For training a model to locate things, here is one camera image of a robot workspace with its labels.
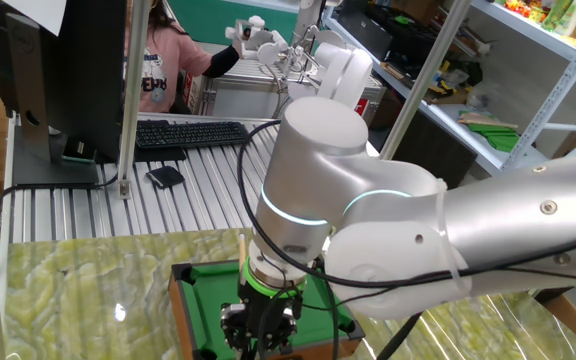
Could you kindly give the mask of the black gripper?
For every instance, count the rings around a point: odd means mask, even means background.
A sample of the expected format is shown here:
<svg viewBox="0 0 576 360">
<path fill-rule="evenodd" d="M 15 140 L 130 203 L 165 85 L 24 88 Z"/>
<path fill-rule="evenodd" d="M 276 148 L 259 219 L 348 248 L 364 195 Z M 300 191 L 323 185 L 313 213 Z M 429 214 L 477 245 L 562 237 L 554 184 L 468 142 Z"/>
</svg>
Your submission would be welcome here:
<svg viewBox="0 0 576 360">
<path fill-rule="evenodd" d="M 235 352 L 237 360 L 251 354 L 249 330 L 258 330 L 262 323 L 262 358 L 266 359 L 275 349 L 281 354 L 291 350 L 289 338 L 297 332 L 297 320 L 289 308 L 301 296 L 294 287 L 282 293 L 277 300 L 253 288 L 250 283 L 238 286 L 238 296 L 243 303 L 223 304 L 220 325 L 227 345 Z"/>
</svg>

